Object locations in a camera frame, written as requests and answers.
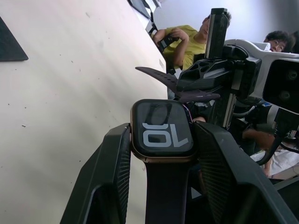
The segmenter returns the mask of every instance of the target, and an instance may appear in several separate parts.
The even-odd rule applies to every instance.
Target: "watch band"
[[[176,89],[178,79],[175,76],[146,67],[136,67],[136,69],[152,76],[156,80],[166,85],[171,91],[174,92],[175,95],[179,96],[178,101],[181,103],[187,103],[191,101],[206,103],[220,97],[219,94],[207,93],[201,90],[179,92]]]
[[[145,163],[145,224],[184,224],[190,163]]]

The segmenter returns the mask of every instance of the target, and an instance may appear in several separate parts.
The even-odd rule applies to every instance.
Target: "black holder arm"
[[[82,167],[60,224],[125,224],[131,151],[129,124],[111,129]]]

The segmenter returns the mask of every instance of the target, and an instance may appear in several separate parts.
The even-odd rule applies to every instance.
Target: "black hair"
[[[231,13],[230,13],[230,12],[227,12],[227,13],[226,13],[226,17],[228,18],[228,27],[229,27],[229,25],[230,25],[230,21],[232,20],[232,15],[231,15]]]
[[[285,49],[282,52],[290,53],[294,46],[294,38],[288,32],[274,31],[266,36],[268,41],[278,40],[285,43]]]
[[[299,54],[299,30],[292,34],[293,38],[295,38],[295,45],[292,49],[292,53]]]

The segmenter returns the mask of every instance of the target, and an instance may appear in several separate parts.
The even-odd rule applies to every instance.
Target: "man's arm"
[[[160,29],[158,30],[155,35],[153,36],[153,41],[158,47],[158,42],[161,41],[166,36],[166,29]]]
[[[275,139],[273,135],[270,135],[265,132],[259,132],[254,129],[246,130],[245,132],[243,132],[242,137],[243,139],[253,139],[260,147],[260,149],[265,151],[268,151],[271,148]],[[271,164],[272,164],[272,158],[265,164],[263,170],[267,177],[270,177]]]
[[[173,55],[173,64],[182,67],[184,62],[185,51],[188,47],[189,36],[187,33],[185,33],[183,30],[179,28],[174,28],[171,31],[171,36],[178,37],[182,40],[181,43],[179,43],[179,45],[176,47]]]

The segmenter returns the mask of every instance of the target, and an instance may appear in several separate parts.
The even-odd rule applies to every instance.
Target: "textured black plastic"
[[[114,183],[117,186],[117,195],[120,206],[121,223],[126,223],[128,195],[129,195],[129,179],[130,179],[130,162],[131,151],[129,149],[129,131],[126,131],[124,138],[121,140],[121,151],[116,165],[116,175]]]
[[[111,129],[82,167],[61,224],[125,224],[130,173],[129,124]]]
[[[199,162],[217,224],[297,224],[261,168],[219,126],[196,122]]]

